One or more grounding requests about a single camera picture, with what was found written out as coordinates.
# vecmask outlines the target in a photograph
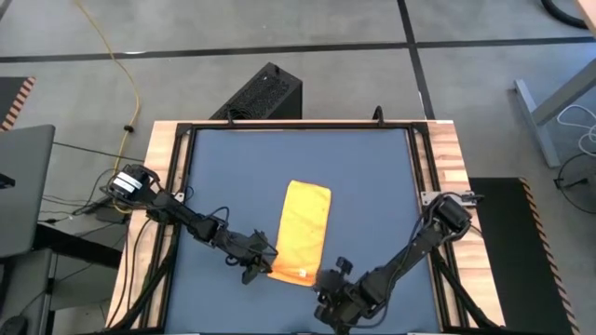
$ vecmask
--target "blue mat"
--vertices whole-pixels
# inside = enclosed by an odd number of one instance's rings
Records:
[[[201,130],[196,137],[187,205],[208,214],[231,210],[229,229],[256,228],[275,245],[291,180],[332,190],[322,267],[338,256],[354,263],[351,280],[385,264],[408,240],[418,216],[413,172],[401,129],[367,131]],[[316,293],[260,275],[240,282],[242,268],[225,254],[180,239],[166,333],[332,333],[314,316]],[[361,320],[361,324],[375,320]],[[385,323],[352,333],[439,332],[431,276],[421,261],[396,285]]]

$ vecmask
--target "white cable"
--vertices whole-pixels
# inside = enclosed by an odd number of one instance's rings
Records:
[[[564,122],[561,121],[561,117],[565,114],[565,112],[569,111],[572,108],[579,108],[580,110],[592,115],[592,118],[594,118],[594,126],[588,127],[588,126],[584,126],[584,125],[579,125],[579,124],[575,124],[575,123],[569,123],[569,122]],[[584,129],[587,129],[588,132],[585,133],[584,135],[582,135],[579,140],[577,141],[577,147],[579,148],[579,150],[581,150],[582,153],[587,154],[589,156],[592,157],[596,157],[596,154],[594,154],[593,152],[586,150],[586,148],[584,148],[582,141],[585,138],[588,138],[592,143],[596,144],[596,114],[589,110],[588,108],[584,107],[584,106],[580,106],[580,105],[569,105],[567,107],[565,107],[564,110],[562,110],[559,115],[557,115],[557,122],[560,125],[563,126],[569,126],[569,127],[582,127]]]

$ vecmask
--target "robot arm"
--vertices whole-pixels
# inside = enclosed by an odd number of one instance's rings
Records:
[[[361,317],[371,319],[386,308],[396,282],[433,248],[461,238],[470,227],[469,213],[449,196],[439,196],[428,208],[427,217],[421,218],[425,219],[421,220],[422,228],[408,245],[386,265],[367,272],[356,283],[344,279],[352,264],[343,257],[337,261],[339,272],[320,272],[315,285],[319,302],[315,317],[331,326],[338,335],[348,334],[351,328],[375,327],[357,324]]]
[[[272,247],[263,232],[255,230],[251,236],[245,236],[229,231],[227,220],[195,213],[163,190],[156,173],[147,167],[125,166],[102,190],[116,203],[144,208],[149,219],[162,224],[181,224],[195,240],[225,252],[227,265],[245,267],[243,284],[249,284],[258,274],[272,271],[272,260],[265,256],[275,257],[277,252],[265,252]]]

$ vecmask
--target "black computer tower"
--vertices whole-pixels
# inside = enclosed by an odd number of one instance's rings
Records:
[[[210,118],[302,119],[302,81],[267,63]]]

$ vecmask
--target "wooden table edge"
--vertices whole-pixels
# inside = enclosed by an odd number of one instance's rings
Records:
[[[461,149],[459,147],[459,141],[454,129],[454,122],[450,120],[386,120],[386,123],[404,123],[404,122],[425,122],[428,125],[429,135],[431,138],[431,144],[433,148],[433,155],[435,158],[435,164],[437,165],[437,171],[440,177],[440,186],[442,191],[466,191],[469,190],[469,183],[467,181],[467,173],[463,157],[461,155]],[[154,123],[151,139],[149,141],[147,153],[145,156],[144,164],[153,170],[155,170],[162,182],[165,182],[168,177],[169,161],[171,159],[171,152],[173,149],[173,143],[176,133],[176,127],[178,124],[192,123],[197,125],[218,125],[226,124],[224,120],[188,120],[188,121],[156,121]],[[237,124],[355,124],[355,123],[377,123],[376,120],[238,120]],[[187,136],[186,142],[181,146],[181,151],[186,150],[187,147]],[[421,137],[417,137],[417,144],[419,148],[420,161],[423,169],[427,167],[426,156],[424,155],[424,149],[422,147]],[[182,179],[182,167],[184,164],[185,154],[179,154],[179,162],[177,164],[177,174],[175,178],[174,189],[180,186],[180,180]],[[427,187],[429,187],[429,178],[425,176]],[[474,215],[474,224],[478,225],[478,219],[475,215],[475,210],[472,210]],[[132,214],[129,224],[129,245],[132,246],[136,241],[139,231],[141,230],[142,224],[146,221],[144,211],[135,210]],[[166,233],[164,242],[167,248],[169,243],[169,236],[171,230]],[[139,241],[139,252],[136,255],[136,266],[135,266],[135,280],[132,285],[131,300],[134,302],[138,294],[142,289],[142,281],[139,278],[144,278],[147,272],[148,264],[151,260],[151,254],[153,253],[153,247],[156,240],[156,224],[154,222],[144,230],[141,240]],[[476,303],[482,308],[484,313],[487,314],[497,324],[504,324],[501,307],[496,295],[496,289],[494,287],[494,280],[490,264],[488,262],[488,256],[486,254],[486,248],[483,240],[478,236],[474,236],[473,233],[468,233],[464,239],[454,244],[455,258],[457,262],[458,272],[460,279],[464,287],[468,290],[470,296],[476,301]],[[468,260],[468,254],[472,252],[475,261]],[[132,263],[132,250],[129,249],[129,272]],[[472,272],[475,275],[466,275],[466,273]],[[129,295],[129,283],[123,288],[124,284],[124,262],[120,264],[118,269],[118,275],[116,278],[115,289],[110,304],[110,310],[108,312],[106,326],[108,326],[109,320],[113,317],[116,306],[119,303],[122,289],[125,290],[125,296],[122,301],[120,310],[115,316],[116,323],[124,313],[126,312],[126,306],[128,304]],[[449,315],[453,325],[457,325],[456,309],[454,303],[454,295],[450,290],[449,286],[444,283],[446,287],[446,298],[448,302]],[[151,314],[149,317],[149,326],[154,327],[157,324],[157,315],[161,303],[163,285],[160,285],[154,293],[152,299]]]

